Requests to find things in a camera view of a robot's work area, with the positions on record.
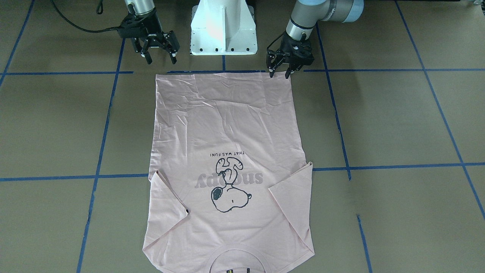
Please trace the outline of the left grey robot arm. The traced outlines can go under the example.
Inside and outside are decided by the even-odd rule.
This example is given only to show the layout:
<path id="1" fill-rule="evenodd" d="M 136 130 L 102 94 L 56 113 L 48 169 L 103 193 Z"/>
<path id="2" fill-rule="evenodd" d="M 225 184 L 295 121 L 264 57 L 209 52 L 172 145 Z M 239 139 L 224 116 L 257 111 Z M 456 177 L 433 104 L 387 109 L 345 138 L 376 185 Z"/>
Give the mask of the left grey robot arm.
<path id="1" fill-rule="evenodd" d="M 363 0 L 298 0 L 286 30 L 266 49 L 266 67 L 273 77 L 276 69 L 288 64 L 285 78 L 314 61 L 310 35 L 318 21 L 354 22 L 362 14 Z"/>

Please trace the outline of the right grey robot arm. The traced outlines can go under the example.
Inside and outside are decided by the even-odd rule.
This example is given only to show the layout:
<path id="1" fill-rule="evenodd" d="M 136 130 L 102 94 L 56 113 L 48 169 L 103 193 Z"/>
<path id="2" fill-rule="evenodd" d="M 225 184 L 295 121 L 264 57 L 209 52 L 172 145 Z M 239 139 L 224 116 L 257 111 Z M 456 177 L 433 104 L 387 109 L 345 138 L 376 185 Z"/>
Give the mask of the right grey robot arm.
<path id="1" fill-rule="evenodd" d="M 135 52 L 152 63 L 150 48 L 161 48 L 168 52 L 172 64 L 177 62 L 180 49 L 173 31 L 164 32 L 152 0 L 126 0 L 128 14 L 117 32 L 121 38 L 130 39 Z"/>

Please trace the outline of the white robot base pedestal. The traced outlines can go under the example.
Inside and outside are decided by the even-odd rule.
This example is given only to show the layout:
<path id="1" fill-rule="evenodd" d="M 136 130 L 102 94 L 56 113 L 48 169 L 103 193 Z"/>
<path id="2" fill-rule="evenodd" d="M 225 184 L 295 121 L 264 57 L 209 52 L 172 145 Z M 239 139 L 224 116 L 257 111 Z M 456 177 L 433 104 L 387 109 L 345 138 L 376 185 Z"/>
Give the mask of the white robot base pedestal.
<path id="1" fill-rule="evenodd" d="M 201 0 L 192 8 L 192 55 L 252 55 L 258 51 L 253 7 L 244 0 Z"/>

